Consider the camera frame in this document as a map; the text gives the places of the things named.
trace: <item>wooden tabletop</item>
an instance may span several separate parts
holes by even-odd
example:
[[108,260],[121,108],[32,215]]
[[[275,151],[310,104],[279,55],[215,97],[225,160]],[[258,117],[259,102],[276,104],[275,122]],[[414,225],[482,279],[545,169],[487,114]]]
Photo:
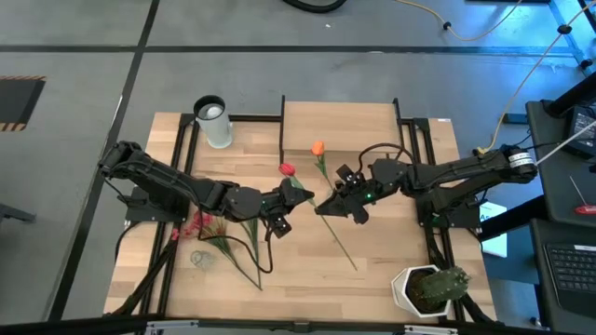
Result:
[[[153,158],[169,163],[179,119],[180,114],[176,113],[155,115],[146,145],[146,152]],[[430,119],[429,122],[437,162],[457,159],[450,120]],[[291,127],[291,123],[286,122],[285,127]],[[235,181],[263,192],[277,187],[282,178],[278,172],[279,124],[241,122],[235,123],[233,129],[234,142],[223,150],[210,148],[201,133],[193,176]],[[179,169],[185,161],[189,137],[190,128],[185,136]],[[314,167],[315,158],[308,152],[301,152],[300,145],[294,149],[291,154],[286,154],[285,161],[296,166],[297,178],[305,188],[316,193],[318,203],[322,202],[331,191]],[[377,155],[379,153],[367,155],[366,161],[372,162]],[[340,163],[346,162],[357,168],[354,166],[357,156],[358,152],[329,152],[330,176]],[[293,230],[281,239],[273,238],[274,272],[262,275],[262,291],[242,276],[218,249],[206,242],[183,238],[176,257],[167,315],[332,322],[436,322],[432,318],[421,321],[400,309],[391,296],[390,281],[404,267],[428,264],[424,233],[417,224],[414,201],[396,194],[367,209],[371,218],[363,225],[355,224],[351,218],[327,218],[357,265],[358,270],[355,270],[324,222],[315,215],[313,207],[304,203],[296,208],[287,217]],[[155,222],[144,222],[123,239],[105,312],[119,307],[146,273],[155,230]],[[259,233],[260,263],[267,268],[264,229]],[[228,224],[228,234],[248,241],[237,224]],[[495,318],[478,242],[467,231],[457,229],[451,230],[451,240],[456,264],[472,276],[470,296],[484,313]],[[245,249],[236,242],[232,243],[232,248],[240,265],[256,280],[254,265]],[[215,256],[216,261],[209,269],[199,269],[191,262],[191,254],[197,250]],[[151,311],[156,310],[160,287],[161,279],[158,278]]]

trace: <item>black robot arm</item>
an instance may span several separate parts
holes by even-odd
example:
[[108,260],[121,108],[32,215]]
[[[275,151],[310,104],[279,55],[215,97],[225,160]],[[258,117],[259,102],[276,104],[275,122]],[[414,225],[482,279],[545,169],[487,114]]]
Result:
[[[504,145],[487,154],[430,166],[405,164],[395,159],[377,159],[369,166],[372,177],[364,178],[343,165],[337,170],[340,181],[332,196],[320,204],[318,215],[352,214],[356,223],[369,219],[364,205],[401,191],[404,195],[426,199],[425,212],[437,213],[457,207],[465,199],[502,182],[527,183],[537,174],[531,156],[516,146]],[[449,181],[465,180],[454,187],[441,187]]]
[[151,158],[135,142],[114,145],[99,164],[105,178],[130,180],[149,194],[149,200],[163,208],[190,199],[204,212],[240,222],[254,218],[267,221],[277,237],[290,231],[284,216],[314,194],[295,188],[284,179],[278,188],[262,194],[231,181],[196,179]]

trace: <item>green cactus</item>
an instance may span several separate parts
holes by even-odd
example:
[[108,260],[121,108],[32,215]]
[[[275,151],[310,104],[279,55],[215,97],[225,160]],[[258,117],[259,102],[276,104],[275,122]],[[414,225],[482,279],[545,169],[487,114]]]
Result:
[[418,283],[422,291],[421,298],[429,303],[459,299],[466,294],[469,279],[471,277],[457,266],[438,271],[422,278]]

